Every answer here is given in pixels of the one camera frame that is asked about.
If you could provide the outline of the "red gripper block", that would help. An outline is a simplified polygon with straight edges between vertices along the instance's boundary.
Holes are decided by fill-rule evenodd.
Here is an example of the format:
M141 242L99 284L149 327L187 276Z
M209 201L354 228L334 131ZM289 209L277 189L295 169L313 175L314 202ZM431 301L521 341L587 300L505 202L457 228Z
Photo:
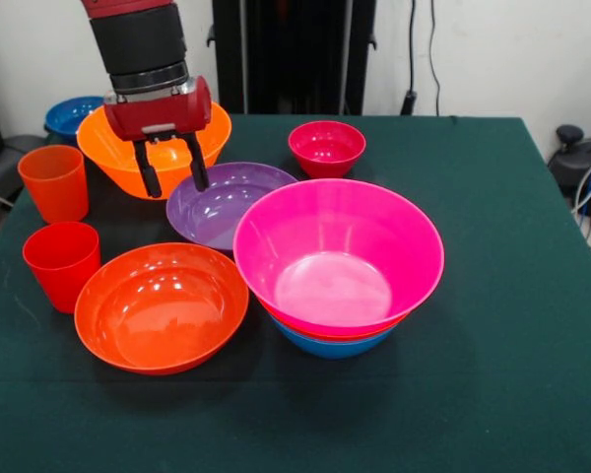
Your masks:
M199 192L210 186L195 132L210 122L211 106L210 90L203 76L157 91L132 95L110 92L104 96L103 110L112 131L123 141L134 141L135 160L149 197L160 198L162 189L148 160L145 140L164 132L184 134L194 185Z

